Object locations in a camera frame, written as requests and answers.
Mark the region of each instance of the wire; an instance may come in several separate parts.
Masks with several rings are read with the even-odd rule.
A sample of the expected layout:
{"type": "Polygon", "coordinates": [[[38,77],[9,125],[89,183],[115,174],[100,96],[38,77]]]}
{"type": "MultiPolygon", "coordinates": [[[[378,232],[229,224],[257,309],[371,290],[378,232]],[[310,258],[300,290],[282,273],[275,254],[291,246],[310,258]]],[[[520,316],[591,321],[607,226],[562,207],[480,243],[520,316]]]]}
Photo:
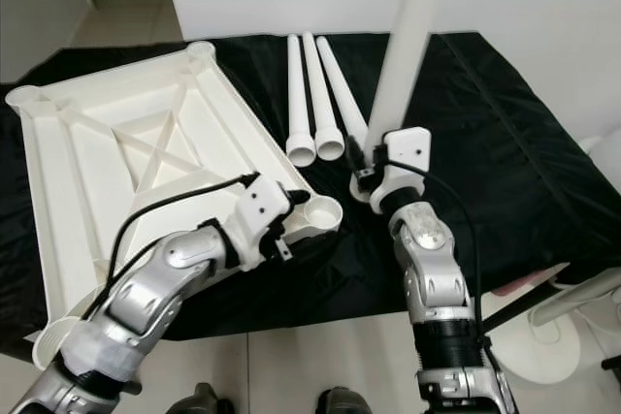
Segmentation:
{"type": "Polygon", "coordinates": [[[90,304],[90,306],[88,307],[86,312],[82,315],[82,319],[83,320],[88,319],[88,317],[90,317],[92,315],[92,313],[95,311],[95,309],[97,307],[99,307],[104,302],[104,300],[106,299],[106,297],[110,293],[110,290],[113,288],[113,286],[116,285],[116,283],[118,283],[119,279],[122,276],[124,276],[126,273],[128,273],[130,271],[130,269],[132,267],[134,267],[134,265],[138,261],[140,261],[142,259],[142,257],[145,254],[147,254],[153,248],[153,246],[155,246],[155,244],[157,244],[162,238],[164,238],[164,237],[160,237],[158,239],[154,239],[152,242],[150,242],[145,247],[143,247],[140,251],[138,251],[136,253],[136,255],[134,257],[132,257],[127,264],[125,264],[125,266],[113,277],[112,281],[110,282],[110,285],[108,285],[108,283],[107,283],[106,286],[104,286],[104,289],[101,290],[101,292],[97,295],[95,300],[90,304]]]}
{"type": "Polygon", "coordinates": [[[219,191],[220,189],[227,188],[227,187],[232,186],[232,185],[234,185],[236,183],[240,183],[240,184],[243,184],[244,186],[248,186],[249,184],[251,184],[254,181],[256,176],[257,176],[257,174],[240,175],[240,176],[237,176],[235,178],[229,179],[227,181],[223,181],[221,183],[215,184],[213,186],[207,186],[205,188],[199,188],[199,189],[195,189],[193,191],[187,191],[185,193],[177,194],[175,196],[171,196],[169,198],[162,199],[162,200],[157,201],[157,202],[155,202],[153,204],[149,204],[146,207],[138,209],[134,213],[132,213],[129,217],[127,217],[125,219],[125,221],[122,223],[122,225],[120,226],[120,228],[118,229],[118,233],[116,233],[116,237],[114,238],[113,251],[112,251],[112,254],[111,254],[111,258],[110,258],[110,266],[108,268],[108,276],[106,277],[106,286],[104,286],[104,289],[101,291],[99,296],[97,296],[95,301],[91,304],[91,306],[88,308],[87,312],[84,315],[86,315],[86,314],[90,315],[90,313],[92,313],[92,311],[98,305],[101,305],[101,303],[103,301],[105,301],[106,298],[108,297],[108,295],[110,294],[110,290],[112,289],[112,287],[129,270],[127,268],[127,265],[131,264],[132,261],[134,261],[134,260],[138,261],[138,259],[140,259],[140,257],[142,257],[142,255],[145,255],[147,253],[147,251],[150,249],[148,247],[149,244],[147,246],[145,246],[143,249],[141,249],[139,251],[139,254],[142,253],[142,255],[140,257],[138,257],[138,254],[137,254],[137,256],[132,258],[132,260],[130,260],[127,263],[125,268],[123,268],[123,270],[120,271],[116,277],[114,276],[114,270],[116,269],[116,260],[117,260],[117,257],[118,257],[118,250],[120,249],[120,245],[121,245],[121,243],[123,241],[123,237],[125,236],[125,233],[127,232],[127,229],[130,227],[130,225],[135,220],[137,220],[138,218],[142,217],[146,213],[149,213],[149,212],[151,212],[153,210],[156,210],[156,209],[158,209],[160,207],[164,207],[164,206],[167,206],[169,204],[176,203],[178,201],[183,201],[184,199],[193,198],[195,196],[200,196],[202,194],[208,194],[208,193],[212,193],[214,191],[219,191]]]}
{"type": "Polygon", "coordinates": [[[439,187],[441,187],[444,191],[446,191],[455,201],[455,203],[459,206],[459,208],[464,213],[464,217],[466,218],[466,223],[468,224],[468,228],[470,229],[470,234],[473,242],[473,254],[474,254],[474,323],[476,325],[476,333],[480,340],[480,343],[485,351],[487,359],[489,359],[490,364],[497,372],[500,371],[500,366],[496,361],[496,358],[492,354],[490,349],[489,340],[485,337],[485,331],[483,330],[483,317],[481,312],[481,296],[483,295],[482,289],[482,281],[481,281],[481,266],[480,266],[480,256],[478,251],[478,241],[476,239],[476,229],[474,228],[473,218],[464,203],[462,197],[455,191],[448,183],[442,180],[439,176],[430,174],[424,170],[421,170],[413,165],[403,164],[401,162],[397,162],[395,160],[388,159],[386,165],[392,165],[393,167],[397,167],[399,169],[408,170],[409,172],[414,172],[415,174],[424,176],[425,178],[431,179],[434,181],[439,187]]]}

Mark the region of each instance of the shoe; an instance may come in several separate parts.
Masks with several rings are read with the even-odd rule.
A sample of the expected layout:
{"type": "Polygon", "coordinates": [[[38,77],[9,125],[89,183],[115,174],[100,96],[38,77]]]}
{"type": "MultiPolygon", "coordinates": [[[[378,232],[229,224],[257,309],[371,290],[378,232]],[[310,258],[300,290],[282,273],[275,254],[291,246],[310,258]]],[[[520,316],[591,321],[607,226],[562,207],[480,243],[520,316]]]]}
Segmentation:
{"type": "Polygon", "coordinates": [[[315,414],[373,414],[364,398],[345,387],[335,387],[319,397],[315,414]]]}

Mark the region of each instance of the pipe end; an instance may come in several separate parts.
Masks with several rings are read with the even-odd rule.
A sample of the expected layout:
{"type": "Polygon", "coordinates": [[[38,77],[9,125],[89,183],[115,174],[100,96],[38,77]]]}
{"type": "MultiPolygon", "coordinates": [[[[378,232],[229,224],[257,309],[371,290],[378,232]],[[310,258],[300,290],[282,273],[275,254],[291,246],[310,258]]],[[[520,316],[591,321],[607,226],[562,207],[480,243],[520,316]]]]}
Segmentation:
{"type": "Polygon", "coordinates": [[[328,127],[317,130],[314,134],[317,155],[323,160],[337,160],[345,151],[343,135],[339,128],[328,127]]]}
{"type": "Polygon", "coordinates": [[[307,167],[315,158],[315,146],[311,135],[298,133],[289,136],[286,143],[287,157],[296,167],[307,167]]]}

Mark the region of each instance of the white cylindrical pole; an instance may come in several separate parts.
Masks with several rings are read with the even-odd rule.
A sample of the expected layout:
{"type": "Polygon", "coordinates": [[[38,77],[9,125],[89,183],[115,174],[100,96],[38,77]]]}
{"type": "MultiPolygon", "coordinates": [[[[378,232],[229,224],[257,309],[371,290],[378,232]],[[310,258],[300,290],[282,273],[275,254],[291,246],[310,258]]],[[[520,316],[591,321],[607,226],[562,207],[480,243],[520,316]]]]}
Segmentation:
{"type": "Polygon", "coordinates": [[[339,67],[339,62],[337,62],[328,40],[323,36],[317,38],[317,48],[319,49],[319,55],[321,55],[323,67],[328,75],[328,80],[332,86],[334,97],[337,100],[339,111],[341,111],[347,134],[353,136],[360,147],[362,147],[367,138],[367,123],[351,94],[351,90],[347,85],[341,67],[339,67]]]}
{"type": "Polygon", "coordinates": [[[537,307],[531,312],[530,321],[535,327],[540,327],[619,287],[621,287],[621,268],[608,269],[558,294],[549,303],[537,307]]]}
{"type": "Polygon", "coordinates": [[[312,97],[312,110],[314,112],[316,128],[314,145],[320,158],[323,160],[336,160],[341,157],[344,151],[343,135],[339,131],[337,122],[334,119],[328,88],[323,78],[321,62],[319,62],[319,55],[317,54],[317,47],[314,44],[312,34],[309,32],[304,33],[302,41],[304,42],[304,55],[307,59],[310,95],[312,97]]]}
{"type": "Polygon", "coordinates": [[[286,143],[286,152],[293,165],[306,167],[314,161],[315,148],[309,128],[300,41],[295,34],[287,38],[287,52],[289,59],[289,138],[286,143]]]}
{"type": "Polygon", "coordinates": [[[364,145],[368,163],[382,136],[401,128],[432,27],[436,0],[401,0],[381,68],[364,145]]]}

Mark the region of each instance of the black cloth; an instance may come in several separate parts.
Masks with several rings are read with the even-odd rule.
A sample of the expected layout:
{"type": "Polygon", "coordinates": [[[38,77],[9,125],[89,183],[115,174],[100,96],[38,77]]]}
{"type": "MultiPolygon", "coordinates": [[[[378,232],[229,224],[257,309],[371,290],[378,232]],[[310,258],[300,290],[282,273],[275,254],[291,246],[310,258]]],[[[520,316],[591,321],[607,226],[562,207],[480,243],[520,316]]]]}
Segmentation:
{"type": "MultiPolygon", "coordinates": [[[[336,35],[328,40],[368,119],[387,35],[336,35]]],[[[286,38],[212,42],[218,65],[284,147],[286,38]]],[[[19,85],[44,85],[184,47],[178,43],[66,49],[19,85]]],[[[19,122],[6,108],[0,114],[0,325],[25,329],[45,324],[45,306],[19,122]]],[[[621,266],[621,196],[517,71],[480,35],[432,37],[405,125],[431,130],[431,171],[449,182],[471,210],[485,290],[561,262],[584,266],[574,279],[621,266]]],[[[297,243],[296,259],[285,265],[268,263],[238,273],[191,298],[168,338],[266,330],[405,309],[386,222],[351,199],[344,160],[317,159],[301,173],[317,192],[342,204],[341,230],[297,243]]],[[[426,186],[423,198],[452,229],[458,261],[472,284],[472,245],[463,215],[437,186],[429,181],[426,186]]]]}

